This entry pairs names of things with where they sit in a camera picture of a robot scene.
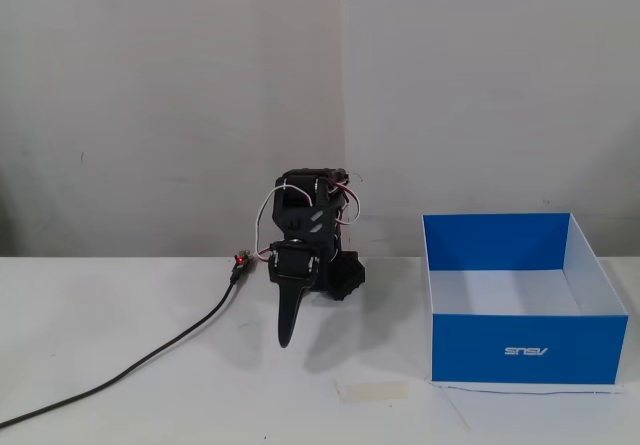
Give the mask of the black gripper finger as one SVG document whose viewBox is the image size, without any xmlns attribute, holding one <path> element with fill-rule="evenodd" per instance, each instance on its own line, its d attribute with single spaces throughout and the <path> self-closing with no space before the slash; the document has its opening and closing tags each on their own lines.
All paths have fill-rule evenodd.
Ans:
<svg viewBox="0 0 640 445">
<path fill-rule="evenodd" d="M 302 299 L 308 292 L 308 286 L 300 285 L 293 288 L 292 327 L 295 327 Z"/>
<path fill-rule="evenodd" d="M 292 338 L 298 314 L 298 286 L 292 281 L 279 284 L 278 340 L 286 348 Z"/>
</svg>

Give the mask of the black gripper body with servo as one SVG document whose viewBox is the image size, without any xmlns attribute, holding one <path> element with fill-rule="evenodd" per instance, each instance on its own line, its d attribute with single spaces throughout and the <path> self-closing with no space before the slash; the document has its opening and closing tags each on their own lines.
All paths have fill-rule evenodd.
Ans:
<svg viewBox="0 0 640 445">
<path fill-rule="evenodd" d="M 268 259 L 269 278 L 273 283 L 313 286 L 320 269 L 320 252 L 300 240 L 280 240 L 271 244 Z"/>
</svg>

